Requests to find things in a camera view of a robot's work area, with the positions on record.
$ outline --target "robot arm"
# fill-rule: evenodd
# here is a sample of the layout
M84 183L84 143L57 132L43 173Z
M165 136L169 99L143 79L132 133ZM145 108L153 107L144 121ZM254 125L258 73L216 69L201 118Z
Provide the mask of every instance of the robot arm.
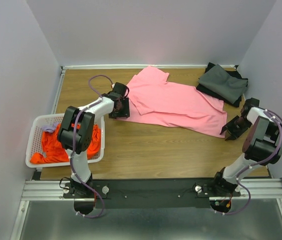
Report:
M255 98L246 100L241 114L240 117L236 116L222 128L222 132L227 130L231 135L227 140L234 140L252 126L243 144L243 153L233 164L223 168L215 175L213 184L221 192L233 193L238 186L238 181L261 166L275 164L282 155L282 140L279 144L282 136L280 136L279 126L272 119L275 116L282 127L280 117L266 109L259 108L259 100ZM264 161L275 151L277 153L272 158Z
M79 108L70 106L66 109L57 139L69 156L73 151L73 143L75 144L71 165L71 178L75 182L92 181L86 151L91 143L94 122L106 114L113 119L130 116L129 99L125 96L127 90L127 86L117 82L112 91L103 94L96 101ZM73 142L74 125L78 114L80 114L77 121L79 129L76 130L75 142Z

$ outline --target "pink t-shirt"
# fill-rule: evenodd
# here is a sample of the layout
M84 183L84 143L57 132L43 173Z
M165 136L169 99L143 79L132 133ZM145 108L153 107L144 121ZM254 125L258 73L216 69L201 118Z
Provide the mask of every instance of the pink t-shirt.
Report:
M130 88L130 117L119 120L166 127L183 127L203 134L220 135L226 124L224 102L194 86L167 82L168 73L148 66L135 75Z

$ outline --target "plastic basket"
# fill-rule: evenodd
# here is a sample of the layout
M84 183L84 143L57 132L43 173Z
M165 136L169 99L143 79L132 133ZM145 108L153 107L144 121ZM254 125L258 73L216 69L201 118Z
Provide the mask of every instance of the plastic basket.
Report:
M29 141L27 143L26 148L26 156L25 163L30 168L46 168L46 167L59 167L59 166L68 166L70 162L59 162L59 163L45 163L45 164L32 164L30 162L31 157L34 153L44 154L42 151L41 138L43 131L41 130L42 126L52 125L53 123L60 123L63 120L63 113L60 114L50 114L50 115L42 115L38 116L32 125ZM88 163L96 163L100 161L104 156L104 148L105 148L105 123L104 117L101 117L96 122L99 128L101 129L101 149L100 151L91 159L88 160Z

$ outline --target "bolt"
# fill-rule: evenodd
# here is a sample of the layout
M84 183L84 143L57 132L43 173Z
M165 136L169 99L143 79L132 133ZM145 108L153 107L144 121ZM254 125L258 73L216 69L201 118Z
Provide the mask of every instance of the bolt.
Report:
M70 192L69 189L67 189L67 188L64 188L64 189L63 189L63 193L64 193L64 194L68 194L69 192Z
M195 186L195 191L197 192L197 193L200 193L201 191L202 191L202 187L201 186Z
M104 186L104 187L102 188L102 192L103 192L104 194L107 194L107 193L109 192L108 186Z

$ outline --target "orange cloth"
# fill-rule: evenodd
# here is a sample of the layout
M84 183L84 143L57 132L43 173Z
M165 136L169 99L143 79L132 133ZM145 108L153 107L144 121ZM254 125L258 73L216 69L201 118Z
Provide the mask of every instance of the orange cloth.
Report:
M33 154L30 162L32 164L53 164L68 162L69 158L62 144L57 140L61 124L58 124L53 133L44 131L42 134L42 150L45 152L46 157L36 152ZM93 126L93 134L91 143L87 149L87 158L90 159L96 155L101 148L101 129L97 124Z

